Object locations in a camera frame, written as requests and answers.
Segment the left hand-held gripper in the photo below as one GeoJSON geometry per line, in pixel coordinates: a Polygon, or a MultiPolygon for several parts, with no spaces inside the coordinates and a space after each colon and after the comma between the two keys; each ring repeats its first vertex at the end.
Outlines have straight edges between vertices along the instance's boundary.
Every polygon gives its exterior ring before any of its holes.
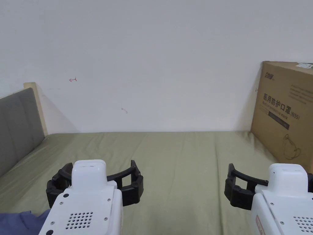
{"type": "Polygon", "coordinates": [[[108,176],[103,160],[67,163],[47,182],[51,209],[39,234],[120,235],[122,205],[138,204],[143,191],[144,177],[134,160],[128,169],[108,176]],[[123,186],[127,176],[131,183],[123,186]]]}

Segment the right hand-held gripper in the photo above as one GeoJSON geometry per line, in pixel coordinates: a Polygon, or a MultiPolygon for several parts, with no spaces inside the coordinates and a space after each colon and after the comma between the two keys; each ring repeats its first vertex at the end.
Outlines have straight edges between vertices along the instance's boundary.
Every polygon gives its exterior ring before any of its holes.
{"type": "Polygon", "coordinates": [[[313,234],[313,174],[298,164],[275,163],[269,181],[228,165],[224,195],[231,206],[251,210],[253,235],[313,234]],[[246,188],[236,185],[239,178],[246,188]]]}

